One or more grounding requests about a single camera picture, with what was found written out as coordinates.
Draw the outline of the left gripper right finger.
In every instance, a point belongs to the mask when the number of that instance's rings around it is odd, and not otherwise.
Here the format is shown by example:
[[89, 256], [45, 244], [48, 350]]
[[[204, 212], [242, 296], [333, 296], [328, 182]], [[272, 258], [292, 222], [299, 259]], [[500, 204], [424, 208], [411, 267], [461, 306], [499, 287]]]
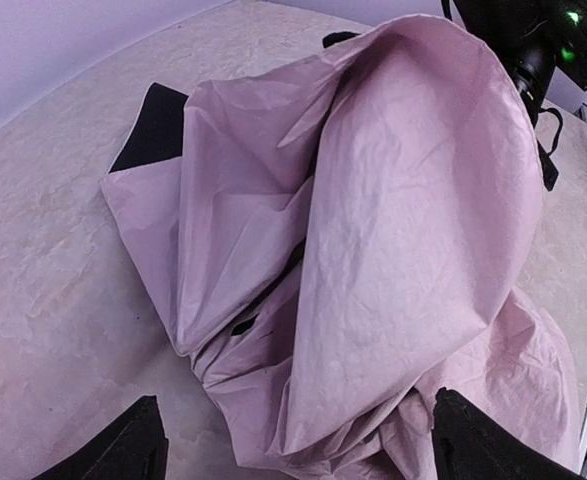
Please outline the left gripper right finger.
[[455, 390], [440, 389], [432, 444], [439, 480], [578, 479], [519, 441]]

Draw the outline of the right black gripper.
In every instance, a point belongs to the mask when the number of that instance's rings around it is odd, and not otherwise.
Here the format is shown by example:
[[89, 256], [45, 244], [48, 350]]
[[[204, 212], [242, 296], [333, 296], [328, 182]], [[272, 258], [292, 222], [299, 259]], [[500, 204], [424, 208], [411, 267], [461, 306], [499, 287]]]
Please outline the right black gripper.
[[547, 191], [552, 191], [559, 178], [559, 171], [548, 152], [546, 152], [540, 142], [537, 142], [538, 155], [542, 168], [543, 183]]

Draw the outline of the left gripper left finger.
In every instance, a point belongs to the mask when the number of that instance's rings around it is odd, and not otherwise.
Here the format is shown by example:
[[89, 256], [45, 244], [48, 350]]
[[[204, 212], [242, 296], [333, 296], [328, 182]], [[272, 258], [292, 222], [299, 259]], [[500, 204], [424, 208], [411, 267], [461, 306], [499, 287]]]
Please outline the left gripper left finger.
[[142, 396], [82, 448], [38, 478], [163, 480], [167, 459], [168, 438], [157, 398]]

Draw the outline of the pink and black folding umbrella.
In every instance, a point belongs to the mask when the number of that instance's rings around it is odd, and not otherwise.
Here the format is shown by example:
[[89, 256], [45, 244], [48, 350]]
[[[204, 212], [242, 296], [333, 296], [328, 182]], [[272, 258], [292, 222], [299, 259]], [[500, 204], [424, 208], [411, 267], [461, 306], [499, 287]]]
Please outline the pink and black folding umbrella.
[[575, 469], [574, 362], [516, 281], [545, 189], [494, 53], [414, 15], [200, 84], [174, 158], [101, 189], [243, 467], [432, 479], [454, 389]]

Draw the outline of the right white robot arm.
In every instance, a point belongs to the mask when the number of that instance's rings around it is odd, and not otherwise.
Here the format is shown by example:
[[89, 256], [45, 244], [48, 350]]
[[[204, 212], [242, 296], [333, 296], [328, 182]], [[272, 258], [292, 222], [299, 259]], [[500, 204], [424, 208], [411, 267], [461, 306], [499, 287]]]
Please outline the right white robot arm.
[[587, 91], [587, 1], [443, 0], [441, 8], [447, 19], [455, 8], [497, 55], [533, 125], [542, 113], [560, 116], [542, 106], [556, 69]]

